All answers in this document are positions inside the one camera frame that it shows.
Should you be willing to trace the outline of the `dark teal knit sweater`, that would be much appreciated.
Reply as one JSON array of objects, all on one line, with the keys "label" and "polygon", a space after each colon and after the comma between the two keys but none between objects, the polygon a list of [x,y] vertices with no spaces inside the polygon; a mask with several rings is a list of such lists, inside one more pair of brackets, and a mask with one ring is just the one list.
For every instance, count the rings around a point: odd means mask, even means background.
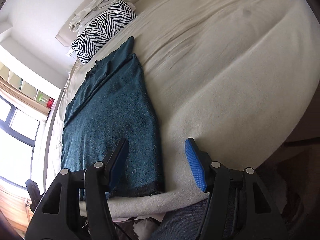
[{"label": "dark teal knit sweater", "polygon": [[144,197],[165,191],[159,122],[146,89],[142,65],[129,37],[87,72],[67,105],[61,167],[84,170],[103,160],[121,138],[129,154],[113,191]]}]

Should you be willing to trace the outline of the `person's blue trouser leg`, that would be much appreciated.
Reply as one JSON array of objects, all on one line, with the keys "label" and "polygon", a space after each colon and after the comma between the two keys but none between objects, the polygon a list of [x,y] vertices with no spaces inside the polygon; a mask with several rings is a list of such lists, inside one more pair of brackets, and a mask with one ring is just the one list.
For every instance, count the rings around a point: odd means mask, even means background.
[{"label": "person's blue trouser leg", "polygon": [[195,239],[203,220],[207,200],[167,212],[160,226],[151,234],[151,240]]}]

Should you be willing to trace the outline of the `black framed window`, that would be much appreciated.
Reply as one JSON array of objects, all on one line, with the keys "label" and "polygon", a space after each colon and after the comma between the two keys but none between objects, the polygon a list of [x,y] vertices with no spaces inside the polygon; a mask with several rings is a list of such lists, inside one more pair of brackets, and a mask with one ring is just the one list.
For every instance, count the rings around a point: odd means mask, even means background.
[{"label": "black framed window", "polygon": [[1,97],[1,179],[26,188],[40,122]]}]

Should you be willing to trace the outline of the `red box on shelf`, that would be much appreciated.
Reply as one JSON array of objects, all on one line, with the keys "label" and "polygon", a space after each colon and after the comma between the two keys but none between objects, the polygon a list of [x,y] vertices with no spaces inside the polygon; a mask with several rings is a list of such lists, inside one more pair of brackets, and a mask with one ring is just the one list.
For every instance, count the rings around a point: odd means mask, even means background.
[{"label": "red box on shelf", "polygon": [[48,108],[51,108],[52,105],[53,105],[53,103],[54,103],[54,99],[53,99],[53,98],[49,98],[49,100],[48,100],[48,102],[47,102],[47,107],[48,107]]}]

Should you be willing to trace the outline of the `beige curtain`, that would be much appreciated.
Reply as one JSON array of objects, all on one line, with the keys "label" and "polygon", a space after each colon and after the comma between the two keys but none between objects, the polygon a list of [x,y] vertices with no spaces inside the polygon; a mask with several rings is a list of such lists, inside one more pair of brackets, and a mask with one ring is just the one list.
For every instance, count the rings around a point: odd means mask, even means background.
[{"label": "beige curtain", "polygon": [[48,113],[50,111],[50,109],[47,108],[46,106],[24,95],[22,92],[16,89],[13,85],[8,83],[8,81],[5,81],[2,77],[1,77],[1,96],[3,96],[6,100],[8,100],[10,103],[15,105],[20,110],[25,108],[25,110],[30,112],[32,109],[33,111],[43,114],[45,117],[48,116]]}]

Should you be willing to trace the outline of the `beige bed sheet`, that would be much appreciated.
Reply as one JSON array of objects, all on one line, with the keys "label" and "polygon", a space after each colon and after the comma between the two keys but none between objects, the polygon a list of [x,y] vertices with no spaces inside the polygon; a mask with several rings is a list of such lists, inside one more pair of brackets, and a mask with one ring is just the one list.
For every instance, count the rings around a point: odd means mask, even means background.
[{"label": "beige bed sheet", "polygon": [[206,195],[184,142],[236,170],[258,167],[290,135],[319,83],[319,22],[306,0],[139,0],[138,17],[67,80],[48,151],[60,170],[66,106],[96,61],[130,36],[161,127],[165,193],[112,198],[114,218],[163,213]]}]

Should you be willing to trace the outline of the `zebra print pillow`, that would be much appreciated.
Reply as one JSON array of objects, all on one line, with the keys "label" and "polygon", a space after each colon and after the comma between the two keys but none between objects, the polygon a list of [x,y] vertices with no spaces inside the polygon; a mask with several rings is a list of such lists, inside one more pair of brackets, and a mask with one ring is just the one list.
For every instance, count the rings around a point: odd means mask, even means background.
[{"label": "zebra print pillow", "polygon": [[82,64],[87,64],[107,42],[131,23],[136,13],[124,1],[118,0],[95,17],[72,42]]}]

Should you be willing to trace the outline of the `crumpled white duvet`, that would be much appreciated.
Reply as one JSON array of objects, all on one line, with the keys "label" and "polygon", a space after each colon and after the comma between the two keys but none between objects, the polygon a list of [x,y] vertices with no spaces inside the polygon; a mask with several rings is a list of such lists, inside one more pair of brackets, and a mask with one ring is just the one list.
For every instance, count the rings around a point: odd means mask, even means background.
[{"label": "crumpled white duvet", "polygon": [[117,0],[93,0],[84,9],[80,10],[69,23],[69,30],[72,32],[77,32],[80,28],[81,22],[95,10],[100,10],[101,8],[107,7]]}]

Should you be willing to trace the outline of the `white wall shelf unit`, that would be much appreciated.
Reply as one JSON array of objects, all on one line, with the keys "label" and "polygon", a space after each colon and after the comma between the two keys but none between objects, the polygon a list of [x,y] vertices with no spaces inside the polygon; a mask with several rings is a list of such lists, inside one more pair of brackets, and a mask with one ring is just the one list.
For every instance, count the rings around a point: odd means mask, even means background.
[{"label": "white wall shelf unit", "polygon": [[39,89],[33,87],[29,83],[27,83],[24,79],[16,75],[13,71],[11,71],[7,66],[5,66],[3,63],[1,63],[1,77],[8,81],[11,85],[13,85],[16,89],[18,89],[20,92],[22,92],[24,95],[32,98],[36,101],[36,97],[38,94],[43,93]]}]

